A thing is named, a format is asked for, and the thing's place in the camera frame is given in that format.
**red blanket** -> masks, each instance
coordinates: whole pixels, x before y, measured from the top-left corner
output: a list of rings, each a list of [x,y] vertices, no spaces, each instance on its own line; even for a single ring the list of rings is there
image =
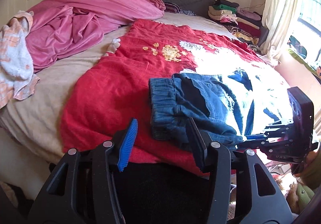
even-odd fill
[[[202,44],[207,51],[214,51],[213,45],[226,47],[246,61],[262,60],[246,44],[227,37],[142,19],[120,39],[116,53],[102,57],[75,85],[61,120],[65,151],[93,149],[135,117],[138,134],[131,162],[166,162],[201,174],[191,153],[151,137],[148,80],[196,67],[194,56],[180,47],[180,41]],[[174,60],[166,60],[173,55]]]
[[[28,10],[34,12],[26,37],[34,70],[82,52],[136,19],[161,18],[164,9],[161,0],[43,0]]]

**bed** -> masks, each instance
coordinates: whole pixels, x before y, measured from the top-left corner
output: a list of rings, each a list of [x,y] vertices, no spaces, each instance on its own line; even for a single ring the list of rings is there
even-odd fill
[[[163,0],[192,10],[198,16],[165,13],[158,22],[175,26],[188,25],[192,29],[236,38],[223,26],[207,19],[207,8],[214,0]],[[121,27],[104,35],[101,43],[37,73],[40,78],[33,96],[24,101],[11,100],[0,111],[0,125],[15,140],[48,162],[56,163],[63,156],[59,124],[73,86],[87,70],[105,54],[113,39],[126,34],[129,27]]]

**orange and white towel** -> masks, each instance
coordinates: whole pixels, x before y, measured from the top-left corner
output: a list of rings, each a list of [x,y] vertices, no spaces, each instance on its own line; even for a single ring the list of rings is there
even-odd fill
[[[39,81],[25,41],[32,24],[33,13],[19,11],[0,29],[0,108],[28,98]]]

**stack of folded clothes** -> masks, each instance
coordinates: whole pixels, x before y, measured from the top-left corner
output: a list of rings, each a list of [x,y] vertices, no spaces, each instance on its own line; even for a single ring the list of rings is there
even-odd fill
[[[261,36],[262,16],[240,8],[240,5],[227,0],[217,0],[208,7],[208,16],[223,25],[242,42],[258,45]]]

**green folded garment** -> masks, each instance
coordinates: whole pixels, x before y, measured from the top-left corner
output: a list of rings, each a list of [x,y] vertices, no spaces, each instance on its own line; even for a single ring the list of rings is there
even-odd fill
[[[230,10],[230,11],[232,11],[233,12],[233,14],[236,14],[236,8],[234,8],[234,7],[230,7],[230,6],[227,6],[227,5],[218,5],[218,6],[216,6],[216,5],[214,5],[213,6],[214,7],[214,9],[216,9],[216,10]]]

